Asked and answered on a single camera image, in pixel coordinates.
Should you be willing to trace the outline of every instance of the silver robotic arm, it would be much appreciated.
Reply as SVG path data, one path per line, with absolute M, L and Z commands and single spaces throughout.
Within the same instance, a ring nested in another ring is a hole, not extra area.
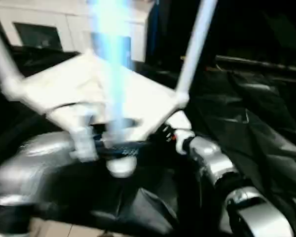
M 184 133 L 184 141 L 177 137 L 182 144 L 178 151 L 185 150 L 189 156 L 200 164 L 201 175 L 207 176 L 214 188 L 218 183 L 228 182 L 230 177 L 236 177 L 241 184 L 244 178 L 238 173 L 231 160 L 214 142 L 192 133 Z M 224 201 L 224 211 L 229 215 L 229 225 L 234 234 L 251 237 L 293 237 L 293 230 L 286 217 L 272 205 L 252 185 L 239 186 L 229 190 L 227 196 L 220 197 Z

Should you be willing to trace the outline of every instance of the black fabric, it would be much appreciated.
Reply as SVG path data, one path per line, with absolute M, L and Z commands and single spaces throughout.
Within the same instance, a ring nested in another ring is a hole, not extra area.
M 38 215 L 135 236 L 200 233 L 197 169 L 172 144 L 139 150 L 133 175 L 113 178 L 103 161 L 58 170 Z
M 0 206 L 0 233 L 28 233 L 33 210 L 32 205 Z
M 296 82 L 205 72 L 185 112 L 287 217 L 296 233 Z

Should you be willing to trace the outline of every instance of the silver cylinder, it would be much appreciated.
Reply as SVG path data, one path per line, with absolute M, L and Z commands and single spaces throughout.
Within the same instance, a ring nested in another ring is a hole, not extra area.
M 47 133 L 23 145 L 0 166 L 0 205 L 36 203 L 51 173 L 74 162 L 74 144 L 66 132 Z

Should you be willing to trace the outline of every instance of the white robot part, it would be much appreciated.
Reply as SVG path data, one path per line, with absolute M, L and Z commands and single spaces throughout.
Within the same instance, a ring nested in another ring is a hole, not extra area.
M 115 178 L 129 177 L 135 171 L 136 165 L 137 158 L 135 156 L 127 156 L 107 161 L 107 168 Z

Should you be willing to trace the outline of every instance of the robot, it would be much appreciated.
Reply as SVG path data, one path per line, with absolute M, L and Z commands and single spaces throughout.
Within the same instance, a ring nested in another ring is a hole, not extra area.
M 149 125 L 147 133 L 153 134 L 162 127 L 164 139 L 175 140 L 176 152 L 199 165 L 200 176 L 206 177 L 220 194 L 223 203 L 222 231 L 232 232 L 236 236 L 292 237 L 294 234 L 286 217 L 250 182 L 243 182 L 246 178 L 220 147 L 209 139 L 195 136 L 184 115 L 180 116 L 184 120 L 180 126 L 173 122 L 171 116 L 188 102 L 188 90 L 216 3 L 216 0 L 202 1 L 176 89 L 175 103 L 158 122 Z M 12 99 L 20 98 L 22 88 L 18 79 L 21 76 L 4 52 L 0 43 L 2 91 Z M 43 198 L 51 185 L 50 176 L 59 167 L 104 159 L 112 176 L 123 178 L 132 175 L 136 168 L 136 155 L 144 142 L 106 145 L 94 139 L 93 135 L 88 123 L 71 133 L 42 134 L 26 142 L 14 157 L 0 167 L 0 236 L 28 235 L 33 208 Z M 229 218 L 228 225 L 223 224 L 226 216 Z

